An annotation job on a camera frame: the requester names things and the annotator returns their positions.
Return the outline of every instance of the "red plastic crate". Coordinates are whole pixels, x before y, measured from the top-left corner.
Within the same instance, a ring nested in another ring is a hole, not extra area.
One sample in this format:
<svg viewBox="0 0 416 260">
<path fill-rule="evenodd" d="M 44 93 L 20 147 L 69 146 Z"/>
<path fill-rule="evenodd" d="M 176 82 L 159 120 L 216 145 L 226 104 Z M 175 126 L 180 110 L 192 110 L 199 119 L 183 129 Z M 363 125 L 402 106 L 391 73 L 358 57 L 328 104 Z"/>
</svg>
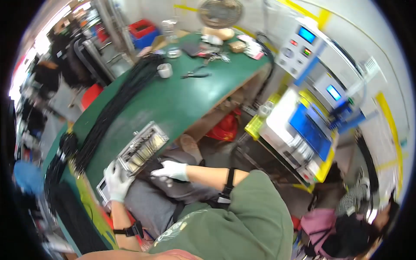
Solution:
<svg viewBox="0 0 416 260">
<path fill-rule="evenodd" d="M 130 33 L 137 39 L 142 38 L 143 36 L 156 30 L 156 27 L 153 23 L 147 19 L 141 19 L 138 22 L 135 22 L 129 25 Z"/>
</svg>

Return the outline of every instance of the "gray pants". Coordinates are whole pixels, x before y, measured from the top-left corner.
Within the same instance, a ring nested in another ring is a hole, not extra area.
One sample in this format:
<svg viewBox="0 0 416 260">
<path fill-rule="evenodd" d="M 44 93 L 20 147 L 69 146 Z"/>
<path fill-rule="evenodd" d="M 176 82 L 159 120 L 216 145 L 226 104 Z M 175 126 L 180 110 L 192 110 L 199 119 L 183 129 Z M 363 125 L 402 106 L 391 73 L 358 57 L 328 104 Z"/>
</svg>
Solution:
<svg viewBox="0 0 416 260">
<path fill-rule="evenodd" d="M 217 198 L 218 193 L 218 190 L 199 183 L 173 182 L 168 187 L 160 178 L 149 178 L 149 181 L 137 178 L 124 202 L 133 216 L 156 238 L 174 224 L 172 215 L 179 201 L 187 205 Z"/>
</svg>

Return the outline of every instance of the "white glove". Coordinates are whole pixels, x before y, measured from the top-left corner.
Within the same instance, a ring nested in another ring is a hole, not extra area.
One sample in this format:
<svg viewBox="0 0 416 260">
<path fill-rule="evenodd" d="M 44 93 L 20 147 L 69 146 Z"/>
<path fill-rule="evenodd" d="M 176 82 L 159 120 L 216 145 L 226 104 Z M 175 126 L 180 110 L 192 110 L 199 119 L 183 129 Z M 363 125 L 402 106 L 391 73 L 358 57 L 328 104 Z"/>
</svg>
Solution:
<svg viewBox="0 0 416 260">
<path fill-rule="evenodd" d="M 108 167 L 104 169 L 104 178 L 111 201 L 123 203 L 130 184 L 134 181 L 134 177 L 130 177 L 125 182 L 122 182 L 120 174 L 126 174 L 126 172 L 123 171 L 126 170 L 115 161 L 112 161 Z"/>
<path fill-rule="evenodd" d="M 162 162 L 162 165 L 163 169 L 154 170 L 150 173 L 150 175 L 158 177 L 166 176 L 180 181 L 189 181 L 188 175 L 186 175 L 186 163 L 164 161 Z"/>
</svg>

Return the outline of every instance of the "red stool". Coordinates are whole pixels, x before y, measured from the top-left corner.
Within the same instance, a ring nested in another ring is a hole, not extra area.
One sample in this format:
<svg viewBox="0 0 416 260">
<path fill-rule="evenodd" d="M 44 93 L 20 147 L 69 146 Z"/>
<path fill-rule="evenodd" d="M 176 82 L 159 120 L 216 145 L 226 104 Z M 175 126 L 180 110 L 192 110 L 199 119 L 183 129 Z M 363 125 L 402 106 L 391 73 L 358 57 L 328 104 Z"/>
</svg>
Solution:
<svg viewBox="0 0 416 260">
<path fill-rule="evenodd" d="M 87 89 L 81 98 L 81 109 L 83 112 L 91 105 L 91 103 L 98 97 L 98 95 L 100 95 L 102 91 L 103 88 L 98 84 L 94 84 Z"/>
</svg>

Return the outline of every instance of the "machine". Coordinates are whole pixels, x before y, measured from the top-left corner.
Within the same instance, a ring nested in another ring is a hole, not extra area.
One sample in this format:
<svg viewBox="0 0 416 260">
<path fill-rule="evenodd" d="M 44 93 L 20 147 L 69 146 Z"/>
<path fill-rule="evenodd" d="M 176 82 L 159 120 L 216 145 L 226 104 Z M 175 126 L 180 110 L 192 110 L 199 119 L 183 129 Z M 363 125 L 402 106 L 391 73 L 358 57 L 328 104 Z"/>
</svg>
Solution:
<svg viewBox="0 0 416 260">
<path fill-rule="evenodd" d="M 366 102 L 366 88 L 379 67 L 360 68 L 318 30 L 316 21 L 309 17 L 296 21 L 275 60 L 294 80 L 259 133 L 260 142 L 270 145 L 308 187 L 325 180 L 338 132 L 357 126 L 376 111 L 374 102 Z M 357 119 L 355 125 L 348 124 L 351 119 Z"/>
</svg>

